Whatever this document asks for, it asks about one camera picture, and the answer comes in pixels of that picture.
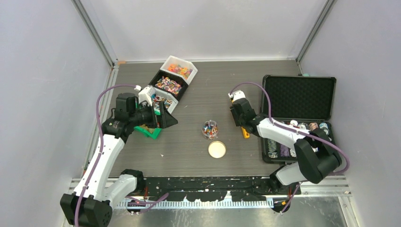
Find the green candy bin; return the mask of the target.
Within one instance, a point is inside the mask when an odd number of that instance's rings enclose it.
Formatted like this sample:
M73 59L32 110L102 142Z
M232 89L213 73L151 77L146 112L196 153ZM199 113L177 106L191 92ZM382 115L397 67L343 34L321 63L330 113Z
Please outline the green candy bin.
M161 128L149 128L146 125L141 125L141 126L136 126L134 128L134 130L142 133L146 137L149 137L149 138L152 138L155 140L159 136L162 129Z

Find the white lollipop bin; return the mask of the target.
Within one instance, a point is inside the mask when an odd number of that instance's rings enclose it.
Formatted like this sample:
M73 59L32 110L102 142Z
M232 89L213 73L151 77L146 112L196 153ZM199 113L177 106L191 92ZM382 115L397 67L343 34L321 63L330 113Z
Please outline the white lollipop bin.
M164 90L155 88L153 86L148 86L149 91L148 94L152 101L152 106L155 109L157 114L160 113L160 104L159 102L163 102L165 109L171 114L175 107L178 105L178 101L174 98L174 96Z

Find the yellow plastic scoop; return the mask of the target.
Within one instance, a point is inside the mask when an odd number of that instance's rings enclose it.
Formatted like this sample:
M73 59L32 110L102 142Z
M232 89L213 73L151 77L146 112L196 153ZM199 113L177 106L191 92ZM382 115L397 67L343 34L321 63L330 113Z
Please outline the yellow plastic scoop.
M242 135L243 135L244 139L250 138L250 134L246 131L245 128L242 127L241 130L242 130Z

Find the clear plastic jar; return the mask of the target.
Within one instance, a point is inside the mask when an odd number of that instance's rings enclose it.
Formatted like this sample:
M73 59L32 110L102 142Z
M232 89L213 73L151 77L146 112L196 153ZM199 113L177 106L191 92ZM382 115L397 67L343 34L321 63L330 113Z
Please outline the clear plastic jar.
M203 136L206 139L214 140L218 137L218 124L214 120L208 120L203 124L201 129Z

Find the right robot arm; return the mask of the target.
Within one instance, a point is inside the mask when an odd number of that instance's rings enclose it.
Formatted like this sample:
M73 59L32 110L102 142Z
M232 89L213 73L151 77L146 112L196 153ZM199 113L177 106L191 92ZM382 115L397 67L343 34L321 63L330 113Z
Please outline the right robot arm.
M285 145L296 153L297 161L270 174L270 189L282 194L290 184L309 181L318 184L342 164L337 147L321 129L312 131L280 123L269 116L256 114L241 90L230 93L230 111L236 126L249 134Z

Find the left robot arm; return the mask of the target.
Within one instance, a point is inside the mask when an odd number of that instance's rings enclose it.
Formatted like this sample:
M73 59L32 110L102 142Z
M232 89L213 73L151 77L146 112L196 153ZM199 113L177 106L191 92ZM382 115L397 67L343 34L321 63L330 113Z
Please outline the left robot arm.
M101 121L99 100L96 117L98 144L86 172L71 194L63 194L61 209L68 223L75 227L106 227L113 210L129 194L141 195L146 189L143 173L125 169L110 187L106 183L119 153L137 126L168 128L178 123L163 102L156 113L152 101L140 101L133 93L120 93L111 116Z

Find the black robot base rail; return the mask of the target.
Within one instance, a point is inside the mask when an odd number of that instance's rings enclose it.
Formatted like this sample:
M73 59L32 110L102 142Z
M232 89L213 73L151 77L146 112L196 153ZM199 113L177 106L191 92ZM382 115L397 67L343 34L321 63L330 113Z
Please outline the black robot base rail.
M167 201L190 202L222 201L230 196L232 201L240 202L263 201L270 195L288 198L296 188L296 183L278 186L262 176L147 177L145 183L141 191L128 195L155 201L168 193Z

